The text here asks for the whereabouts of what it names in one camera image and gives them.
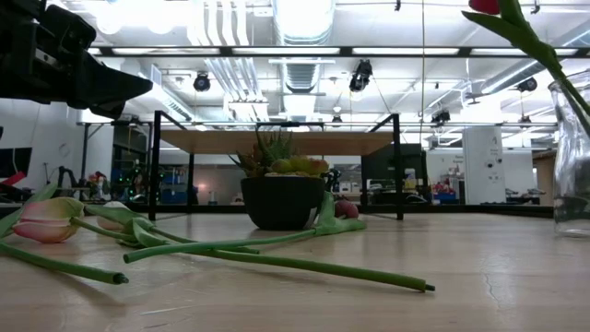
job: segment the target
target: wooden table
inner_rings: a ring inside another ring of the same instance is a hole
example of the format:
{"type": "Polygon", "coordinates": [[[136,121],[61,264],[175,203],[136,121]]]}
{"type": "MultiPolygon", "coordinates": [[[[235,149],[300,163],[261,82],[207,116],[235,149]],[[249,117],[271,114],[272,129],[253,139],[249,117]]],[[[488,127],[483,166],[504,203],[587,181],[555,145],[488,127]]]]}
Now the wooden table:
{"type": "MultiPolygon", "coordinates": [[[[126,249],[81,230],[64,244],[9,242],[122,270],[131,283],[71,278],[2,256],[0,330],[590,330],[590,241],[555,237],[551,220],[478,214],[366,220],[366,231],[265,252],[406,273],[425,278],[436,292],[189,255],[126,265],[126,249]]],[[[244,215],[184,216],[159,225],[209,241],[271,235],[244,215]]]]}

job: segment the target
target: spotlight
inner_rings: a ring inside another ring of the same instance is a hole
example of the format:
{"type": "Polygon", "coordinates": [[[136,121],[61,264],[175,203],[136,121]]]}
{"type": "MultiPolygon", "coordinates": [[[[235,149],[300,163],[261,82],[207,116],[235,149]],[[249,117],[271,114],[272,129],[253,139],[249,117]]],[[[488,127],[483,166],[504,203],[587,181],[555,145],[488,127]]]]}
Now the spotlight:
{"type": "Polygon", "coordinates": [[[332,122],[338,122],[338,123],[342,123],[342,118],[340,117],[339,114],[334,115],[334,117],[332,118],[332,122]]]}
{"type": "Polygon", "coordinates": [[[357,69],[354,71],[352,75],[352,79],[350,80],[350,88],[351,92],[361,92],[365,89],[367,85],[369,85],[369,77],[372,76],[372,66],[371,62],[367,60],[360,60],[357,69]]]}
{"type": "Polygon", "coordinates": [[[520,82],[517,86],[516,89],[521,91],[521,92],[525,92],[525,91],[534,91],[537,89],[537,80],[534,79],[533,77],[524,80],[522,82],[520,82]]]}
{"type": "Polygon", "coordinates": [[[441,125],[447,121],[451,121],[451,114],[449,114],[449,111],[447,110],[442,110],[439,113],[435,113],[432,115],[431,123],[433,124],[441,125]]]}
{"type": "Polygon", "coordinates": [[[196,74],[195,83],[193,83],[193,88],[199,92],[208,91],[209,88],[211,88],[211,81],[208,76],[208,72],[198,72],[196,74]]]}

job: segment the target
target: plant pot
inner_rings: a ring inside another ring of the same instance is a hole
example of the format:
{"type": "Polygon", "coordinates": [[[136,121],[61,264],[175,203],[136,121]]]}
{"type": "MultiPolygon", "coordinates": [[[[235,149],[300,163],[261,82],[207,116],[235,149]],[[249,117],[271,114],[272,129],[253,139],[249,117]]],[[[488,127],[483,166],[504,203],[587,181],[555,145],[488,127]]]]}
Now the plant pot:
{"type": "Polygon", "coordinates": [[[243,202],[252,222],[261,230],[302,230],[313,224],[325,182],[299,176],[253,177],[242,180],[243,202]]]}

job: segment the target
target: potted plant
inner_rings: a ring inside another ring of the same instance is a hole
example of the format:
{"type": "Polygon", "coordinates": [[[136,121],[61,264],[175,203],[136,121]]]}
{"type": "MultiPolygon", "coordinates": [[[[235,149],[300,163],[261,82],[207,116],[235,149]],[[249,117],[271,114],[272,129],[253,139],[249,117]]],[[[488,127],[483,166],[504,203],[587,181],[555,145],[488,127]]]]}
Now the potted plant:
{"type": "Polygon", "coordinates": [[[247,176],[242,194],[250,219],[263,230],[310,227],[324,199],[328,163],[295,154],[292,133],[256,131],[256,138],[252,151],[231,158],[247,176]]]}

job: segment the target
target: wall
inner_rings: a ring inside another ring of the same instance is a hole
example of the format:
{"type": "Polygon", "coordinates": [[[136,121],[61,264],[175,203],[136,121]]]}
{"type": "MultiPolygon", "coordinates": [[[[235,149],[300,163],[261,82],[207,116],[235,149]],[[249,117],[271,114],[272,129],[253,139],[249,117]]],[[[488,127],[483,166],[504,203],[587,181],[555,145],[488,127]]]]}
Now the wall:
{"type": "MultiPolygon", "coordinates": [[[[33,101],[0,99],[0,125],[4,127],[0,148],[32,147],[28,176],[16,187],[43,187],[44,162],[50,175],[59,166],[75,169],[74,160],[79,155],[82,138],[76,121],[77,111],[61,102],[41,105],[33,101]]],[[[57,176],[58,172],[53,172],[50,181],[56,182],[57,176]]]]}

